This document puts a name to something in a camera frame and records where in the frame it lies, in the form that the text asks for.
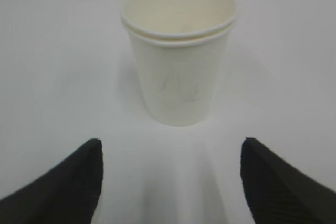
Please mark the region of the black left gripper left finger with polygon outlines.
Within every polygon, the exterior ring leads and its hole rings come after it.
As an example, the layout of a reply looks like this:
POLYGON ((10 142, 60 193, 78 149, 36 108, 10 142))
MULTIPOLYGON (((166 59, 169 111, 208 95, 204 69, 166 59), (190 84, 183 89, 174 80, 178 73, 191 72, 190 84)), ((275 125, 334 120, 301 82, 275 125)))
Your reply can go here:
POLYGON ((90 139, 53 169, 1 199, 1 223, 91 223, 102 191, 102 143, 90 139))

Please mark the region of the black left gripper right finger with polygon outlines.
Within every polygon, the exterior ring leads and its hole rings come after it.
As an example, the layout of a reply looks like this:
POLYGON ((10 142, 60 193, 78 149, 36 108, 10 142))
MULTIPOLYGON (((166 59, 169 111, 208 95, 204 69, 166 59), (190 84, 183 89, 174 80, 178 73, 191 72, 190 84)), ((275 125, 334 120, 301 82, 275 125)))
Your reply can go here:
POLYGON ((255 223, 335 223, 335 192, 255 138, 242 144, 240 176, 255 223))

